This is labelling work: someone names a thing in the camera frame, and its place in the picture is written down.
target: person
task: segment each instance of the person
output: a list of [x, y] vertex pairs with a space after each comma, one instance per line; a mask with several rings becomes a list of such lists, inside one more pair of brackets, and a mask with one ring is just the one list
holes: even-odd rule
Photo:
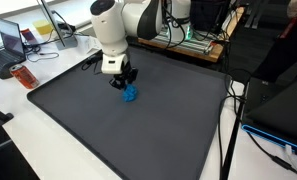
[[289, 25], [254, 71], [253, 77], [275, 83], [282, 73], [297, 62], [297, 0], [289, 2], [287, 15], [291, 18]]

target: desk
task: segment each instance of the desk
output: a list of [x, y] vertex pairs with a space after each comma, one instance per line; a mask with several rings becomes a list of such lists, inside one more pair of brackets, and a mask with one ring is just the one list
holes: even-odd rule
[[[255, 136], [254, 138], [269, 153], [289, 163], [283, 148], [262, 138]], [[297, 157], [292, 155], [292, 159], [297, 167]], [[297, 180], [297, 175], [274, 163], [253, 143], [245, 131], [239, 129], [230, 167], [229, 180], [244, 179]]]
[[[231, 36], [232, 33], [234, 32], [243, 13], [244, 13], [244, 8], [241, 7], [236, 10], [236, 13], [234, 13], [234, 15], [232, 15], [232, 17], [230, 17], [231, 19], [230, 19], [228, 26], [226, 28], [227, 34], [229, 36]], [[139, 39], [138, 41], [139, 41], [139, 43], [147, 44], [147, 45], [151, 45], [151, 46], [155, 46], [155, 47], [159, 47], [159, 48], [164, 48], [167, 45], [166, 42], [161, 42], [159, 40], [154, 40], [154, 39], [151, 41]], [[183, 45], [187, 44], [187, 46], [189, 46], [189, 43], [190, 43], [189, 41], [183, 42]], [[198, 46], [198, 44], [200, 44], [200, 43], [191, 42], [191, 44], [194, 46]], [[210, 61], [210, 62], [218, 62], [218, 60], [220, 59], [220, 57], [223, 53], [224, 47], [220, 44], [211, 44], [209, 41], [209, 47], [207, 45], [207, 47], [205, 47], [205, 49], [204, 49], [204, 51], [206, 51], [206, 53], [203, 53], [202, 50], [196, 51], [193, 49], [183, 48], [182, 45], [179, 45], [179, 46], [173, 47], [173, 48], [169, 48], [168, 50], [177, 52], [180, 54], [185, 54], [185, 55], [188, 55], [191, 57], [203, 59], [203, 60]]]
[[[44, 84], [87, 57], [79, 48], [58, 52], [58, 59], [23, 64]], [[44, 46], [42, 50], [57, 51], [54, 44]], [[243, 88], [242, 84], [234, 83], [237, 94], [240, 95]], [[26, 97], [29, 91], [16, 79], [0, 80], [0, 110], [14, 114], [14, 119], [3, 128], [40, 179], [120, 179], [71, 134], [30, 103]], [[221, 117], [225, 156], [235, 122], [232, 99], [226, 101]], [[200, 179], [219, 179], [217, 136], [216, 132]]]

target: white table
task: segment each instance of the white table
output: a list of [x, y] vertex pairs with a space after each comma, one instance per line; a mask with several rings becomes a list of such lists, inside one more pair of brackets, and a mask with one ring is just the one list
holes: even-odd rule
[[[269, 153], [290, 163], [285, 149], [271, 142], [255, 137], [257, 142]], [[297, 167], [297, 157], [291, 158]], [[250, 139], [248, 134], [239, 129], [229, 180], [297, 180], [297, 175], [280, 167], [264, 154]]]
[[[42, 48], [57, 51], [54, 44]], [[74, 66], [87, 55], [79, 48], [58, 52], [60, 57], [38, 63], [24, 62], [41, 84]], [[234, 83], [237, 94], [244, 86]], [[120, 179], [64, 128], [27, 100], [25, 89], [16, 79], [0, 80], [0, 111], [14, 119], [3, 125], [15, 145], [42, 180]], [[222, 142], [226, 155], [235, 122], [233, 100], [222, 111]], [[200, 179], [219, 179], [219, 145], [216, 132]]]

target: floor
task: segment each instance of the floor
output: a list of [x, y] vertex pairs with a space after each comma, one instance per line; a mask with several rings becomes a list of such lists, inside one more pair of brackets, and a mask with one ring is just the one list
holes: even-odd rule
[[[232, 46], [229, 56], [230, 70], [238, 68], [253, 72], [267, 55], [270, 47], [274, 43], [274, 38], [282, 32], [287, 24], [288, 18], [285, 13], [287, 1], [271, 1], [271, 3], [277, 5], [267, 7], [257, 30], [244, 28], [244, 22], [241, 22], [235, 34], [231, 37]], [[166, 53], [166, 55], [199, 66], [213, 67], [211, 63], [185, 56], [177, 56], [169, 52]], [[297, 64], [282, 75], [278, 83], [289, 83], [294, 78], [296, 72]], [[234, 71], [232, 75], [240, 82], [245, 82], [248, 78], [248, 74], [244, 71]], [[0, 136], [6, 137], [3, 132], [0, 132]], [[38, 179], [29, 164], [13, 144], [0, 151], [0, 180], [8, 179]]]

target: computer monitor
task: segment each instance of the computer monitor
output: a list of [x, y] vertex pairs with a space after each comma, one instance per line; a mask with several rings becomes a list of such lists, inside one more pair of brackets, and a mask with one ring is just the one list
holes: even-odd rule
[[44, 15], [48, 19], [49, 23], [52, 24], [52, 27], [58, 34], [58, 38], [60, 41], [56, 42], [56, 46], [58, 50], [63, 50], [67, 48], [72, 48], [72, 47], [77, 47], [78, 46], [78, 41], [76, 37], [73, 35], [73, 31], [71, 28], [67, 25], [68, 29], [70, 30], [69, 34], [63, 34], [58, 26], [58, 23], [54, 16], [52, 15], [52, 11], [50, 10], [48, 4], [46, 3], [45, 0], [37, 0], [38, 4], [41, 7], [41, 10], [43, 11]]

